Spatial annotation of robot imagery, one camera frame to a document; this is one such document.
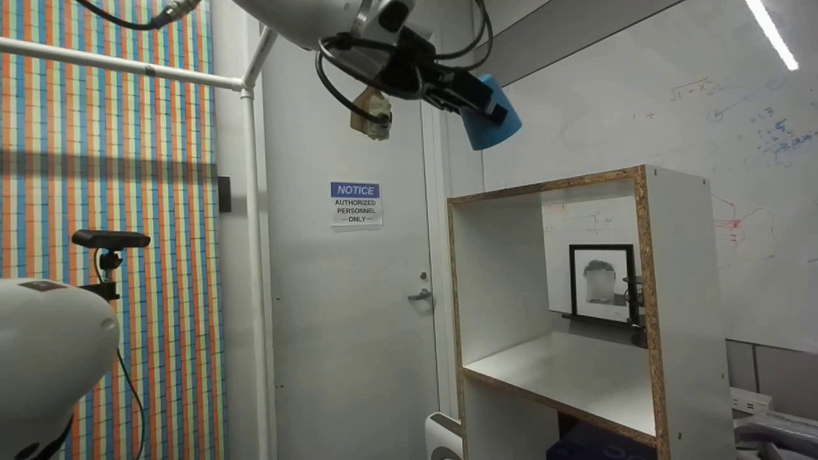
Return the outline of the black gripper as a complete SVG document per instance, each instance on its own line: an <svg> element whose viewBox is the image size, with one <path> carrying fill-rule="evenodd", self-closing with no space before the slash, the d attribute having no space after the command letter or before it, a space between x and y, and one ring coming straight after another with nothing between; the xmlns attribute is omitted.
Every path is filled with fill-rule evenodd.
<svg viewBox="0 0 818 460"><path fill-rule="evenodd" d="M492 115L499 108L490 85L462 66L444 66L437 48L411 29L402 29L390 40L342 34L340 66L349 78L393 97L480 115Z"/></svg>

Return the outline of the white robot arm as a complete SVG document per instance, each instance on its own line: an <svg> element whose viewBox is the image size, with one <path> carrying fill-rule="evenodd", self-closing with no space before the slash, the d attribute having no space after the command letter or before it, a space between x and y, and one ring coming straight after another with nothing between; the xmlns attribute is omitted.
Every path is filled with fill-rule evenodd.
<svg viewBox="0 0 818 460"><path fill-rule="evenodd" d="M393 97L423 101L485 127L512 117L462 51L440 51L408 24L417 0L232 0L270 34L363 85L342 102L349 127L385 139ZM51 460L71 410L110 371L119 324L114 283L0 282L0 458Z"/></svg>

